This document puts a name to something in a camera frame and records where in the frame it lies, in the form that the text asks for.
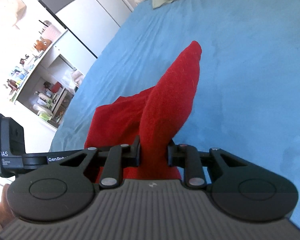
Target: blue bedsheet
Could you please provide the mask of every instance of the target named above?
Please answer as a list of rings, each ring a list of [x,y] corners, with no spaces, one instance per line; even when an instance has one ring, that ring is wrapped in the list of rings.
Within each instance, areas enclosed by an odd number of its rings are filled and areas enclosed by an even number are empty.
[[[292,180],[300,226],[300,0],[141,3],[91,67],[51,150],[83,148],[97,106],[154,86],[192,40],[200,81],[175,142],[218,146]]]

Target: wall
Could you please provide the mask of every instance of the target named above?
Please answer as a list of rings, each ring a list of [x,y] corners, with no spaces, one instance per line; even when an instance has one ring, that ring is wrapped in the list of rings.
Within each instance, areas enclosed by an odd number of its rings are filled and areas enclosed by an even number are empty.
[[[38,117],[24,106],[9,102],[8,89],[5,89],[3,84],[7,80],[9,71],[21,57],[24,57],[24,52],[28,51],[34,42],[34,35],[38,33],[38,20],[49,20],[60,31],[64,29],[37,0],[23,0],[23,2],[27,5],[27,11],[22,22],[18,23],[20,29],[0,26],[0,113],[12,117],[24,127],[27,153],[46,152],[50,148],[55,131],[43,125]]]
[[[47,68],[47,71],[54,76],[59,83],[64,87],[69,87],[69,81],[71,78],[70,73],[73,69],[65,63],[60,57],[57,57],[52,64]]]
[[[34,71],[31,74],[31,78],[27,80],[22,90],[20,91],[18,95],[18,101],[28,108],[33,106],[33,104],[37,102],[38,96],[36,96],[34,92],[35,92],[35,87],[39,84],[39,82],[40,82],[40,75],[38,74],[37,71]]]
[[[122,0],[97,0],[121,27],[131,14],[131,10]]]

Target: white shelf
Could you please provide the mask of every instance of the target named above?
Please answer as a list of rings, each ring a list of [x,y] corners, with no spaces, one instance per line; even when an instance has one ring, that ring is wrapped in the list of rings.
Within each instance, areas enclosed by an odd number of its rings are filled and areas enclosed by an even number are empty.
[[[22,85],[19,87],[19,89],[17,91],[14,91],[13,94],[11,95],[11,99],[14,97],[13,99],[13,103],[15,103],[18,99],[18,96],[20,95],[20,92],[22,91],[22,89],[24,88],[26,82],[28,81],[28,79],[31,77],[32,73],[34,72],[34,70],[36,69],[36,67],[40,64],[40,62],[42,61],[42,59],[44,58],[44,56],[49,52],[49,50],[51,48],[53,48],[53,46],[55,45],[55,43],[67,32],[68,30],[65,30],[55,41],[53,41],[53,43],[50,44],[50,46],[46,49],[46,51],[42,54],[42,56],[37,59],[34,62],[34,67],[32,68],[32,70],[29,71],[29,74],[26,76],[25,80],[23,81]]]

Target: screw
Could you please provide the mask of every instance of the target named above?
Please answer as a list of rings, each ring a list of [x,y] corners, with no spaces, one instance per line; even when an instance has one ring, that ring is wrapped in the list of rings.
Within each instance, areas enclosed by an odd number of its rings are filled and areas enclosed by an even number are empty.
[[[183,152],[183,153],[186,153],[187,152],[187,146],[188,146],[187,144],[183,144],[183,143],[179,144],[180,151]]]
[[[192,186],[201,186],[204,184],[204,179],[201,178],[191,178],[189,179],[189,184]]]
[[[104,186],[113,186],[117,183],[115,178],[104,178],[101,180],[101,184]]]

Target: white wall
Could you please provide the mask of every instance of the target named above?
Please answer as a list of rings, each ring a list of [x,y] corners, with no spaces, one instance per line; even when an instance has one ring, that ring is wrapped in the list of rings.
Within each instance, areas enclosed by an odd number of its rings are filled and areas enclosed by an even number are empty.
[[[67,63],[65,63],[60,57],[57,57],[52,64],[47,68],[47,71],[51,73],[59,83],[61,83],[64,87],[69,87],[67,83],[70,81],[71,72],[73,71],[71,67]]]
[[[55,131],[43,125],[39,118],[24,106],[9,102],[8,89],[3,84],[9,71],[17,65],[21,57],[24,57],[34,42],[34,35],[39,35],[38,20],[49,20],[60,31],[64,29],[37,0],[23,0],[23,2],[27,5],[27,12],[22,22],[18,23],[20,30],[0,27],[0,114],[12,117],[24,127],[27,153],[46,152],[50,148]]]
[[[58,80],[41,64],[39,64],[35,70],[44,80],[50,82],[51,84],[58,82]]]

